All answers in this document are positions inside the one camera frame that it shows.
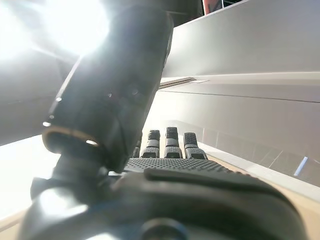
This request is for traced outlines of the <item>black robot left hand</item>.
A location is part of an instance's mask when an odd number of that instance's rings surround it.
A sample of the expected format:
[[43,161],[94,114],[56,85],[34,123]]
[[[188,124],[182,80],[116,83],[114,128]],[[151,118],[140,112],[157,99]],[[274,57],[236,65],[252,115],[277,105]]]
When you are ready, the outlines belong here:
[[174,24],[134,5],[73,67],[49,111],[43,144],[59,160],[33,180],[19,240],[306,240],[280,191],[208,159],[193,132],[142,130],[169,56]]

